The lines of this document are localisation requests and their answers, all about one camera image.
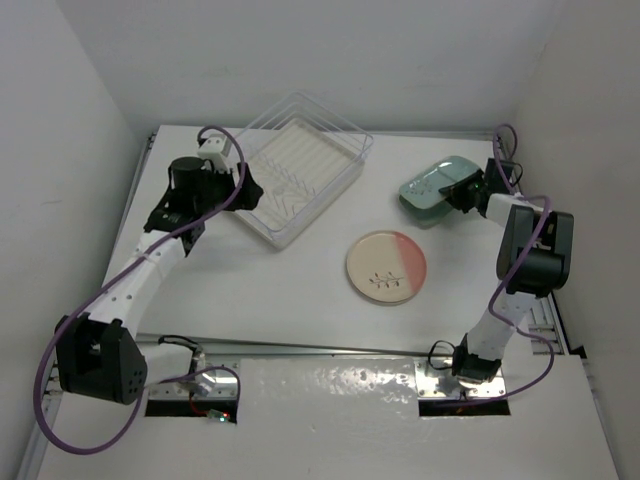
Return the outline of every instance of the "metal bracket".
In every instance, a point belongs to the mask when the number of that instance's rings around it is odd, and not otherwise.
[[[240,362],[237,359],[215,356],[207,359],[206,366],[220,365],[233,369],[240,374]],[[233,401],[238,393],[238,384],[233,375],[224,370],[214,370],[202,375],[207,380],[198,390],[199,398],[219,401]],[[149,388],[149,400],[181,401],[189,399],[189,390],[178,383],[153,385]]]
[[[436,368],[451,367],[452,357],[432,357]],[[424,358],[415,359],[416,390],[418,400],[464,400],[472,398],[494,398],[506,393],[502,369],[495,378],[481,385],[464,384],[451,375],[451,369],[436,370]]]

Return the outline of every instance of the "white wall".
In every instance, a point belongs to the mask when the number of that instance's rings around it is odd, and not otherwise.
[[[517,117],[527,193],[576,218],[558,299],[628,479],[640,471],[639,25],[637,0],[570,0]]]
[[[562,0],[58,0],[135,128],[244,126],[293,89],[365,128],[512,116]]]
[[[0,15],[0,478],[33,424],[56,322],[100,285],[139,154],[53,0]]]

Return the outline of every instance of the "wire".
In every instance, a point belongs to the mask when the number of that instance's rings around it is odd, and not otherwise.
[[[205,412],[204,410],[199,410],[198,407],[196,407],[196,405],[193,403],[193,395],[189,395],[189,408],[191,408],[191,411],[196,415],[199,415],[201,417],[207,416],[207,412]]]
[[[513,162],[513,165],[516,166],[516,167],[520,167],[520,173],[518,175],[516,175],[515,182],[513,182],[511,184],[512,187],[517,187],[518,184],[520,183],[520,180],[522,180],[522,175],[524,175],[524,167],[522,166],[522,164],[520,164],[518,162]]]
[[[183,335],[162,335],[158,339],[158,345],[162,345],[163,343],[168,343],[170,345],[180,345],[181,347],[188,348],[193,353],[202,351],[202,345],[200,345],[195,340],[191,340],[189,337],[185,337]]]
[[[506,156],[506,158],[504,158],[504,161],[510,162],[511,159],[513,158],[513,156],[516,154],[516,150],[518,149],[518,134],[516,133],[516,129],[513,127],[513,125],[509,124],[509,123],[502,123],[500,125],[498,125],[495,130],[493,131],[493,139],[492,139],[492,144],[493,144],[493,158],[496,162],[496,166],[498,167],[498,172],[500,173],[500,177],[502,178],[502,182],[504,183],[505,187],[507,187],[507,190],[509,191],[509,193],[511,195],[515,195],[516,194],[516,189],[515,189],[515,185],[512,185],[511,182],[509,182],[509,179],[507,178],[507,175],[504,173],[504,169],[502,168],[502,164],[500,163],[500,157],[502,156],[500,154],[500,142],[501,142],[501,137],[500,137],[500,131],[503,129],[507,129],[511,132],[511,134],[513,135],[513,149],[511,150],[511,152]]]
[[[238,193],[240,193],[240,189],[242,188],[242,184],[244,183],[244,178],[247,170],[247,164],[245,162],[244,153],[240,148],[240,144],[233,137],[233,135],[231,135],[227,130],[215,125],[209,125],[204,127],[202,130],[200,130],[200,132],[198,132],[198,139],[201,138],[202,133],[208,130],[217,130],[222,134],[224,134],[229,139],[229,141],[231,141],[234,148],[238,152],[238,156],[240,157],[240,172],[239,172],[238,184],[236,185],[236,188],[234,188],[233,192],[231,192],[231,195],[229,195],[229,198],[227,198],[227,200],[225,200],[223,203],[218,205],[214,210],[212,210],[208,214],[202,216],[201,218],[187,225],[184,225],[183,227],[180,227],[174,230],[173,232],[168,233],[167,235],[165,235],[164,237],[156,241],[149,248],[147,248],[147,250],[145,250],[144,255],[139,256],[128,267],[126,267],[124,270],[118,273],[115,277],[113,277],[111,280],[105,283],[94,295],[92,295],[88,300],[86,300],[82,305],[80,305],[76,310],[74,310],[67,317],[67,319],[64,322],[62,322],[60,327],[55,331],[53,337],[47,344],[47,347],[45,348],[44,353],[42,354],[42,358],[40,359],[40,363],[36,371],[35,380],[33,382],[33,395],[32,395],[33,411],[35,413],[36,422],[40,427],[40,430],[42,430],[42,433],[44,434],[44,436],[47,438],[47,440],[49,440],[53,445],[55,445],[61,450],[64,450],[67,453],[72,453],[74,455],[93,455],[94,453],[103,452],[104,450],[107,450],[109,447],[114,445],[118,440],[120,440],[120,438],[122,438],[122,436],[127,432],[127,430],[129,430],[129,427],[131,427],[133,420],[135,419],[138,411],[140,410],[140,405],[142,404],[142,393],[140,394],[140,397],[138,398],[135,406],[133,407],[131,416],[122,427],[122,430],[120,430],[111,440],[103,443],[102,445],[98,445],[96,447],[90,447],[90,448],[75,447],[73,445],[66,443],[64,440],[62,440],[53,432],[52,428],[47,424],[47,420],[44,416],[44,412],[42,411],[42,395],[44,393],[44,387],[45,387],[45,381],[44,381],[45,372],[47,370],[47,363],[49,361],[49,358],[53,354],[53,351],[55,350],[56,345],[58,344],[62,336],[65,334],[67,329],[71,326],[71,323],[76,318],[78,318],[78,316],[82,314],[101,295],[104,295],[105,293],[107,293],[110,288],[112,288],[119,281],[121,281],[131,272],[133,272],[145,260],[146,258],[145,255],[149,255],[156,248],[158,248],[160,245],[162,245],[166,241],[172,238],[175,238],[181,235],[182,233],[203,224],[204,222],[206,222],[212,217],[215,217],[217,214],[219,214],[225,208],[231,205],[231,202],[233,202],[235,198],[238,196]],[[239,394],[240,394],[240,383],[238,383],[238,396]]]
[[[453,368],[452,365],[447,365],[445,367],[434,367],[431,363],[431,357],[433,356],[433,352],[435,351],[439,343],[446,343],[447,345],[451,345],[451,348],[453,348],[454,351],[456,349],[456,346],[451,342],[447,342],[446,340],[436,340],[436,342],[431,345],[431,350],[429,350],[429,353],[427,354],[427,363],[434,370],[450,370],[451,368]]]

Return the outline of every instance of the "black cable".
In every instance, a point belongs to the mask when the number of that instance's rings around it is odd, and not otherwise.
[[[183,335],[162,335],[158,339],[158,345],[162,345],[163,343],[169,343],[171,345],[180,345],[188,348],[194,353],[202,350],[202,347],[198,342],[190,339],[189,337],[185,337]]]
[[[436,350],[436,347],[438,346],[439,343],[446,343],[447,345],[450,345],[451,348],[453,348],[453,350],[455,351],[456,346],[451,343],[451,342],[447,342],[446,340],[437,340],[432,346],[431,346],[431,350],[429,350],[429,353],[427,354],[427,363],[429,364],[429,366],[431,368],[433,368],[434,370],[449,370],[452,368],[451,365],[449,366],[445,366],[445,367],[434,367],[433,364],[431,363],[431,357],[433,356],[433,353]]]
[[[516,181],[511,184],[512,187],[515,187],[520,183],[520,180],[522,180],[522,175],[524,175],[524,167],[518,162],[513,162],[513,165],[516,167],[520,167],[520,174],[516,177]]]
[[[502,128],[506,128],[511,132],[511,135],[513,137],[513,148],[511,149],[511,152],[507,152],[507,149],[505,148],[505,144],[504,144],[504,140],[502,138],[502,135],[500,135],[498,133],[498,131]],[[514,155],[516,154],[516,151],[518,150],[518,134],[516,132],[516,129],[513,128],[512,125],[508,124],[508,123],[504,123],[500,126],[498,126],[498,128],[496,128],[496,133],[495,136],[498,139],[498,143],[500,144],[500,149],[505,153],[506,157],[505,160],[510,161]]]

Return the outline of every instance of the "dish rack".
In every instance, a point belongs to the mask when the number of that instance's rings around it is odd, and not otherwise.
[[[264,195],[255,210],[235,215],[277,248],[358,178],[373,144],[371,135],[299,92],[260,115],[237,140]]]

